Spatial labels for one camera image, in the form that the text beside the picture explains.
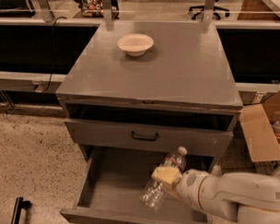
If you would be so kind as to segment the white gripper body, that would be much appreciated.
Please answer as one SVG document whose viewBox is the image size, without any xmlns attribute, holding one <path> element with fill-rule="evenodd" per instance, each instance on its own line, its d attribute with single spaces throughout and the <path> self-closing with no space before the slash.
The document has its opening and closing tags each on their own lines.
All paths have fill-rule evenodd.
<svg viewBox="0 0 280 224">
<path fill-rule="evenodd" d="M 202 211 L 199 194 L 202 183 L 208 176 L 206 171 L 196 169 L 186 171 L 176 186 L 179 198 L 193 210 Z"/>
</svg>

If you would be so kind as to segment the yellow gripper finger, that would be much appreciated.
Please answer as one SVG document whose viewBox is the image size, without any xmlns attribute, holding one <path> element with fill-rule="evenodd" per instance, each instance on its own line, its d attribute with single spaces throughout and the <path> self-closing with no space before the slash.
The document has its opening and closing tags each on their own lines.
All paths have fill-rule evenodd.
<svg viewBox="0 0 280 224">
<path fill-rule="evenodd" d="M 168 193 L 170 196 L 176 198 L 176 199 L 180 199 L 180 195 L 177 191 L 177 186 L 176 185 L 168 185 L 164 187 L 165 192 Z"/>
<path fill-rule="evenodd" d="M 154 171 L 151 174 L 151 178 L 160 183 L 163 183 L 166 186 L 172 186 L 179 182 L 181 178 L 181 173 L 175 167 L 159 166 L 154 169 Z"/>
</svg>

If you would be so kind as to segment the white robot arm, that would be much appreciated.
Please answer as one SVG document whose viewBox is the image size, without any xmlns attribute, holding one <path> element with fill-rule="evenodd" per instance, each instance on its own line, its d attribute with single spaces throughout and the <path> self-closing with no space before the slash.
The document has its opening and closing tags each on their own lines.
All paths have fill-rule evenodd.
<svg viewBox="0 0 280 224">
<path fill-rule="evenodd" d="M 280 180 L 275 177 L 251 172 L 218 177 L 167 166 L 155 168 L 151 178 L 193 210 L 236 224 L 280 224 Z"/>
</svg>

